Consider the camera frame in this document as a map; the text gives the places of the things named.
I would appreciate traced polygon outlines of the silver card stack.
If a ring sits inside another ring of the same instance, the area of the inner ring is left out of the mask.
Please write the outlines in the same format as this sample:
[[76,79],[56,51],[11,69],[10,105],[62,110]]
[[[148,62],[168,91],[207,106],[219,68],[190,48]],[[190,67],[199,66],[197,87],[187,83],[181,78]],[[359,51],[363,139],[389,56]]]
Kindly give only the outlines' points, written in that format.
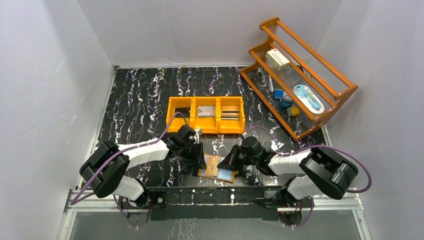
[[200,105],[197,108],[197,116],[199,118],[215,117],[216,107],[212,105]]

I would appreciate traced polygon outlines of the orange card stack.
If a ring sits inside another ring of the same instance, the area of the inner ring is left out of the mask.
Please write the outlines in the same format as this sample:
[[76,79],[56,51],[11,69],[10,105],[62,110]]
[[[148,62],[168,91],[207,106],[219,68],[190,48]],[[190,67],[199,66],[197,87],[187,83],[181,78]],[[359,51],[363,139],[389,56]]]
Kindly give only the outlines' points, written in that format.
[[221,106],[221,118],[224,120],[239,120],[240,107],[236,105],[223,105]]

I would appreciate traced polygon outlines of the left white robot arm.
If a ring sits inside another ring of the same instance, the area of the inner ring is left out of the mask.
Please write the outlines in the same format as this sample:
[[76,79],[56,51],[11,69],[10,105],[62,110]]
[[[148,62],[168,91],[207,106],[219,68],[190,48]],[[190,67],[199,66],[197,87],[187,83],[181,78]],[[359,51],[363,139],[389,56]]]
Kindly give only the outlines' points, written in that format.
[[206,168],[200,128],[184,124],[176,132],[163,133],[149,141],[118,145],[105,141],[86,160],[79,174],[98,198],[117,195],[133,202],[147,200],[148,188],[126,171],[146,163],[181,157],[189,165]]

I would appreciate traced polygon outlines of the blue packaged cutter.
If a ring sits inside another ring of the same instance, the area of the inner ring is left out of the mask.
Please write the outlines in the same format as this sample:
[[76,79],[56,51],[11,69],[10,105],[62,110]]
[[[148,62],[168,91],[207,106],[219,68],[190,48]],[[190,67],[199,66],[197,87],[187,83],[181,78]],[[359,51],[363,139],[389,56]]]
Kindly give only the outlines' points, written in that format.
[[324,105],[308,86],[298,84],[293,88],[293,93],[313,114],[319,115],[324,112]]

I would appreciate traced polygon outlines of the orange wooden shelf rack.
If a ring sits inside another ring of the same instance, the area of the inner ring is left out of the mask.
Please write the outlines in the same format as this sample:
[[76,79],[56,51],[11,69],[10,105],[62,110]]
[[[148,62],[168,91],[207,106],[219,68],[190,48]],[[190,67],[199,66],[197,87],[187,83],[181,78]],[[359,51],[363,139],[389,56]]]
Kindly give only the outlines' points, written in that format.
[[[338,71],[331,63],[319,55],[300,36],[285,25],[278,17],[263,21],[259,28],[267,38],[249,49],[254,63],[243,68],[240,76],[258,95],[288,134],[300,140],[323,127],[357,90],[358,86]],[[290,64],[277,70],[266,58],[266,52],[278,49]],[[299,108],[298,119],[289,117],[279,106],[271,93],[268,75],[271,75],[274,89],[282,89],[293,99]],[[294,94],[296,85],[308,86],[324,105],[324,112],[313,114]]]

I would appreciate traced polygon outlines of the orange three-compartment bin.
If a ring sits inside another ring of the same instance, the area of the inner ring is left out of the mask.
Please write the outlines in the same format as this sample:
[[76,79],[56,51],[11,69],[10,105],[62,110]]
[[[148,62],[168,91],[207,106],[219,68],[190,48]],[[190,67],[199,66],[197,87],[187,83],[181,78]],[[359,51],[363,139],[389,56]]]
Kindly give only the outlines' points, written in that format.
[[168,132],[188,124],[204,134],[242,134],[245,122],[241,96],[174,96],[168,100]]

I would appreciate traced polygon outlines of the orange card holder wallet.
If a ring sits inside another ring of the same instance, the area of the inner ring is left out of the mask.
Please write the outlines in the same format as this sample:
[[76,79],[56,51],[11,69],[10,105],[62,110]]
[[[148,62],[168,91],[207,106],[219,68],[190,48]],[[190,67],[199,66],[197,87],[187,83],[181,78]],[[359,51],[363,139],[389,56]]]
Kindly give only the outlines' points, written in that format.
[[205,154],[204,160],[206,163],[206,168],[199,169],[197,172],[198,176],[227,183],[233,183],[239,172],[218,168],[218,164],[221,163],[224,159],[225,158],[221,156]]

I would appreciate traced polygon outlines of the orange patterned credit card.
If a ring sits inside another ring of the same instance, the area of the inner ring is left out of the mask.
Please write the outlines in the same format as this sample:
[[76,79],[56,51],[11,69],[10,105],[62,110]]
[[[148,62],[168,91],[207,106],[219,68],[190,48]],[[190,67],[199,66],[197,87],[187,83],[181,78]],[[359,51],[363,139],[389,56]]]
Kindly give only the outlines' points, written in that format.
[[221,157],[216,156],[216,155],[206,154],[204,156],[204,160],[205,160],[205,163],[206,163],[206,168],[200,169],[199,175],[203,176],[203,177],[217,177],[218,171],[219,171],[218,164],[221,161]]

